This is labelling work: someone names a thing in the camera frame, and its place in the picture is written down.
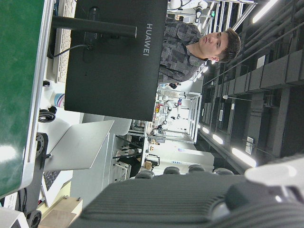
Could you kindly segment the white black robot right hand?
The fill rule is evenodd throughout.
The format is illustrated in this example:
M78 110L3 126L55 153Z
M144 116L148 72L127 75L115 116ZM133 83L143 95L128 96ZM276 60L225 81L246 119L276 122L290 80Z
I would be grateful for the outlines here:
M140 172L105 188L74 228L301 228L304 157L297 154L250 168L163 175Z

